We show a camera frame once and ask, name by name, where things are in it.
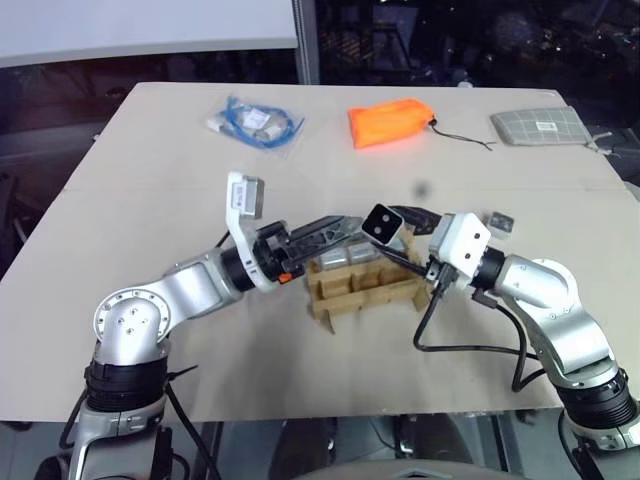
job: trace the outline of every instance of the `metal frame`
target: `metal frame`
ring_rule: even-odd
[[[296,69],[301,85],[320,84],[318,27],[315,0],[292,0],[293,19],[298,34]]]

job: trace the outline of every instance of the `white table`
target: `white table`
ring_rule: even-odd
[[[208,131],[203,119],[229,92],[302,111],[286,158]],[[508,253],[561,261],[575,274],[640,393],[640,217],[606,160],[581,146],[489,152],[432,133],[356,151],[346,110],[413,96],[443,131],[496,139],[491,113],[563,105],[552,91],[394,87],[140,84],[53,203],[0,284],[0,418],[66,419],[82,389],[100,300],[210,248],[225,230],[225,182],[234,169],[266,181],[265,224],[291,227],[326,214],[365,215],[377,203],[499,210],[516,219]],[[427,182],[429,195],[413,190]],[[559,405],[538,379],[509,386],[515,358],[424,354],[409,302],[334,321],[309,316],[298,280],[269,295],[181,325],[170,368],[200,367],[175,382],[194,420],[492,411]],[[497,312],[451,292],[424,338],[516,345]],[[537,368],[528,364],[527,371]]]
[[[297,46],[291,0],[0,3],[0,68],[100,57]]]

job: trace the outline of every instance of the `silver robotic arm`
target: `silver robotic arm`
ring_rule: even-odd
[[[170,393],[169,333],[237,302],[247,290],[268,292],[302,275],[306,260],[348,239],[362,223],[329,216],[291,232],[284,222],[256,230],[263,188],[260,179],[229,174],[226,224],[235,245],[218,245],[158,280],[113,292],[98,306],[96,348],[72,414],[78,427],[70,480],[167,478],[171,433],[160,422]],[[62,446],[68,446],[67,434]]]
[[[429,245],[432,261],[454,267],[462,286],[488,291],[516,313],[576,436],[604,451],[639,446],[638,404],[574,276],[552,260],[505,257],[489,246],[490,236],[474,214],[444,215]]]

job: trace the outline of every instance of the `white label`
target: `white label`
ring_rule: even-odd
[[[214,115],[211,118],[207,119],[207,127],[209,127],[214,132],[220,132],[220,128],[224,124],[224,119],[220,117],[220,115]]]
[[[257,108],[252,108],[250,111],[245,112],[242,119],[242,125],[245,128],[258,130],[264,127],[264,124],[269,121],[270,117],[271,115],[268,113],[264,113],[262,110],[258,110]]]
[[[267,134],[269,140],[273,140],[274,138],[280,136],[280,134],[282,133],[282,128],[280,128],[280,125],[274,123],[270,127],[265,128],[264,133]]]
[[[246,190],[244,183],[234,183],[231,191],[231,206],[236,210],[244,212],[247,202]]]
[[[557,132],[558,126],[555,122],[536,122],[536,127],[540,132]]]

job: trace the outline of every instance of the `orange pouch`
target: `orange pouch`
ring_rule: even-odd
[[[414,98],[349,109],[351,135],[356,148],[391,142],[424,131],[434,114]]]

